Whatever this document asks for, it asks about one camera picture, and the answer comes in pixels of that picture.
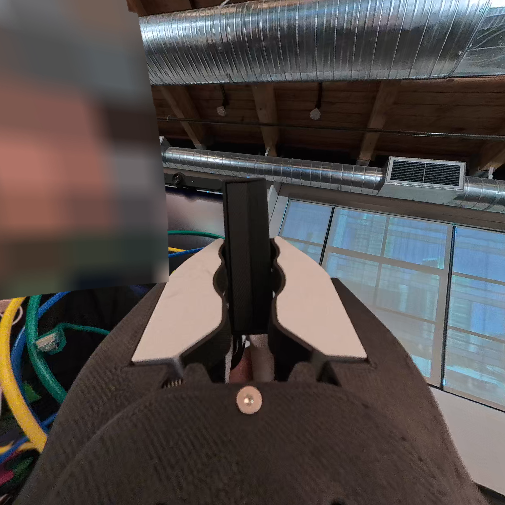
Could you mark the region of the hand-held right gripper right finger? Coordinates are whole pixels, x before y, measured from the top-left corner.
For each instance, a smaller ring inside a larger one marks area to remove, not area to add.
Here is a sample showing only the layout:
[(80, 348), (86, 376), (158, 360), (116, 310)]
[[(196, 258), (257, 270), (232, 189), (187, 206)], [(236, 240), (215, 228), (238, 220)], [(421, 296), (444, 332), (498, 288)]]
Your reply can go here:
[(288, 380), (298, 363), (319, 378), (330, 363), (366, 363), (368, 356), (324, 268), (286, 239), (271, 239), (273, 299), (269, 349), (274, 376)]

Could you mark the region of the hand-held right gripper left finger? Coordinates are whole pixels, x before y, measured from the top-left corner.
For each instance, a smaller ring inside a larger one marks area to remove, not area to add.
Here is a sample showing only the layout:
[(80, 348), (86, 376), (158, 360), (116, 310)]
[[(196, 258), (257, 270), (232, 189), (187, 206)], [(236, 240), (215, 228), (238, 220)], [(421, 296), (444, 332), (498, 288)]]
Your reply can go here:
[(225, 373), (232, 330), (224, 245), (214, 240), (170, 275), (132, 355), (134, 366), (168, 365), (172, 379), (191, 363)]

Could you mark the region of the black network switch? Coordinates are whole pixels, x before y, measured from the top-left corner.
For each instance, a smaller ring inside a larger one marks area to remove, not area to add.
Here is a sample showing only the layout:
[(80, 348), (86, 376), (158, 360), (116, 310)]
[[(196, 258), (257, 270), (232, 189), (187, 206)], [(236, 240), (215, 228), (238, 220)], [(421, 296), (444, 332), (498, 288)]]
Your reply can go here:
[(225, 181), (223, 211), (232, 334), (266, 334), (273, 299), (266, 181)]

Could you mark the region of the black printed t-shirt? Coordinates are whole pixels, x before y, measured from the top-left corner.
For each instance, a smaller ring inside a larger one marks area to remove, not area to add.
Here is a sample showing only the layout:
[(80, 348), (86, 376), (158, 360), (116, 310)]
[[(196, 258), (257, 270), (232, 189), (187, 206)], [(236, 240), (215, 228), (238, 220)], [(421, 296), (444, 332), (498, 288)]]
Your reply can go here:
[[(42, 335), (60, 323), (97, 327), (111, 331), (155, 285), (141, 284), (73, 291), (58, 300), (41, 317)], [(93, 332), (65, 330), (63, 350), (46, 357), (47, 364), (61, 386), (68, 391), (80, 370), (103, 341)], [(59, 410), (60, 404), (45, 389), (30, 362), (27, 348), (21, 357), (21, 377), (34, 414), (41, 421)], [(35, 466), (39, 453), (20, 451), (1, 465), (1, 504), (12, 504)]]

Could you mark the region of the dark wall screen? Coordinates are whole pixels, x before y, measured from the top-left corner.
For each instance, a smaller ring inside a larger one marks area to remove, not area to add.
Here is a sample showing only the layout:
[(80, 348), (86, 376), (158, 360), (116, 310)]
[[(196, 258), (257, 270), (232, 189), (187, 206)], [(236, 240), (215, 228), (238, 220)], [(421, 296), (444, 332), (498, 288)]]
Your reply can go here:
[(209, 232), (223, 237), (224, 212), (221, 193), (167, 186), (168, 230)]

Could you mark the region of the round metal air duct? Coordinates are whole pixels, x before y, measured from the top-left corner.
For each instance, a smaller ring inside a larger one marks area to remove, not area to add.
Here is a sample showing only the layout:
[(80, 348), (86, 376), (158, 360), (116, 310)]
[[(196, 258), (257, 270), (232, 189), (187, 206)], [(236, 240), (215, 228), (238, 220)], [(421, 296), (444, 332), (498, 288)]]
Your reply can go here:
[(463, 162), (392, 156), (385, 168), (169, 147), (163, 164), (186, 170), (504, 214), (504, 181), (469, 177)]

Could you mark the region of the large silver ceiling duct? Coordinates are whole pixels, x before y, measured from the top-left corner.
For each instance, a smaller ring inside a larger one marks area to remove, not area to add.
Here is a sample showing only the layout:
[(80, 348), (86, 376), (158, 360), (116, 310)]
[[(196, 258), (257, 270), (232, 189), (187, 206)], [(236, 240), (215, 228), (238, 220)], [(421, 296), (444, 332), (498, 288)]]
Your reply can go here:
[(504, 76), (504, 1), (255, 1), (139, 24), (152, 85)]

